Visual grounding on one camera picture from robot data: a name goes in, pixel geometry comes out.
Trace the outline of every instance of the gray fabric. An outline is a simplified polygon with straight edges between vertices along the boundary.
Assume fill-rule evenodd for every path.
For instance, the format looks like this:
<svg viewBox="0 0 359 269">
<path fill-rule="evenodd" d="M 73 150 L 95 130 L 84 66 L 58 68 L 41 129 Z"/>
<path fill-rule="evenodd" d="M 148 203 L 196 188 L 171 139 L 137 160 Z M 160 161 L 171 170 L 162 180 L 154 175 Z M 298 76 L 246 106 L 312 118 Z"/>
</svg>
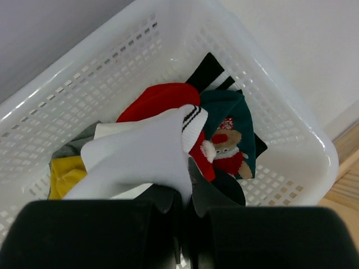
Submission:
<svg viewBox="0 0 359 269">
<path fill-rule="evenodd" d="M 80 155 L 81 149 L 87 142 L 94 139 L 96 125 L 101 123 L 100 121 L 95 122 L 84 129 L 81 133 L 79 133 L 73 140 L 69 143 L 63 145 L 59 150 L 55 151 L 52 154 L 52 159 L 71 157 Z"/>
</svg>

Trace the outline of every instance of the white wall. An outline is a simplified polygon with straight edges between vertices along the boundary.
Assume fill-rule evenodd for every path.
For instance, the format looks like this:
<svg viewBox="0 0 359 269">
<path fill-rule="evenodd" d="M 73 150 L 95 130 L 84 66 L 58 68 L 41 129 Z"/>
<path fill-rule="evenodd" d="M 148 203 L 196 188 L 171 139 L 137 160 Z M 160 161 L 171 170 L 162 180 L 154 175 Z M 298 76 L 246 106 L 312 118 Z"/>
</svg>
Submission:
<svg viewBox="0 0 359 269">
<path fill-rule="evenodd" d="M 221 1 L 302 94 L 330 137 L 359 118 L 359 1 Z M 130 2 L 0 1 L 0 102 Z"/>
<path fill-rule="evenodd" d="M 221 0 L 331 138 L 359 118 L 359 1 Z"/>
<path fill-rule="evenodd" d="M 1 0 L 0 102 L 133 0 Z"/>
</svg>

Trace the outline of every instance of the wooden floor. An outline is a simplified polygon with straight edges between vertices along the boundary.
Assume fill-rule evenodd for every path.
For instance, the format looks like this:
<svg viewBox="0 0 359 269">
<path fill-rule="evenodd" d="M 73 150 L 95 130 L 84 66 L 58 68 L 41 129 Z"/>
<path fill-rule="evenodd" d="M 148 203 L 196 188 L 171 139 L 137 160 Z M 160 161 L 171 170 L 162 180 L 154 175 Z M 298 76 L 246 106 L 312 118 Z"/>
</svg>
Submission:
<svg viewBox="0 0 359 269">
<path fill-rule="evenodd" d="M 334 144 L 339 155 L 339 175 L 319 205 L 330 207 L 343 219 L 359 251 L 359 124 Z"/>
</svg>

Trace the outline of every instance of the black stripe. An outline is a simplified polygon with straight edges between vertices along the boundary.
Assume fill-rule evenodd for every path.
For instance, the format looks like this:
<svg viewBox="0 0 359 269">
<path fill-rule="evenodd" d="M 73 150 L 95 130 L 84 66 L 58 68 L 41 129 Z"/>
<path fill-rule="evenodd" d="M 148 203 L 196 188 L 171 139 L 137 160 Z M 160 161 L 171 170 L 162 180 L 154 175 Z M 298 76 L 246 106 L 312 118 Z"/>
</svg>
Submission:
<svg viewBox="0 0 359 269">
<path fill-rule="evenodd" d="M 211 53 L 208 53 L 186 83 L 192 85 L 201 93 L 223 72 L 223 67 Z"/>
<path fill-rule="evenodd" d="M 196 118 L 198 114 L 201 113 L 202 108 L 201 108 L 200 106 L 198 106 L 198 108 L 199 108 L 199 110 L 197 111 L 197 113 L 196 113 L 196 114 L 190 119 L 190 121 L 187 122 L 187 124 L 182 128 L 182 132 L 187 128 L 187 126 L 192 122 L 192 120 L 193 120 L 194 118 Z"/>
<path fill-rule="evenodd" d="M 235 83 L 235 81 L 232 77 L 227 77 L 227 79 L 225 81 L 223 81 L 222 84 L 216 88 L 216 90 L 227 90 L 234 83 Z"/>
<path fill-rule="evenodd" d="M 188 115 L 186 115 L 185 118 L 183 119 L 183 123 L 185 123 L 185 121 L 187 121 L 187 120 L 194 114 L 194 112 L 195 112 L 196 110 L 197 110 L 197 106 L 194 105 L 193 110 L 192 110 Z"/>
</svg>

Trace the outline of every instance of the black and white striped cloth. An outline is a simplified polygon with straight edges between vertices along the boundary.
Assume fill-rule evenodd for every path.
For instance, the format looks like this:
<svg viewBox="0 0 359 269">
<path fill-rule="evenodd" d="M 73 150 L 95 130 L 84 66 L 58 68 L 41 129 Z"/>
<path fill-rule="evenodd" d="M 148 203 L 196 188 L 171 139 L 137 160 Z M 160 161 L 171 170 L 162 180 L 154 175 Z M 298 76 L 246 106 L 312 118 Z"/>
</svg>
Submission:
<svg viewBox="0 0 359 269">
<path fill-rule="evenodd" d="M 238 84 L 211 53 L 206 55 L 186 83 L 195 87 L 199 93 L 208 90 L 232 90 L 242 93 Z"/>
</svg>

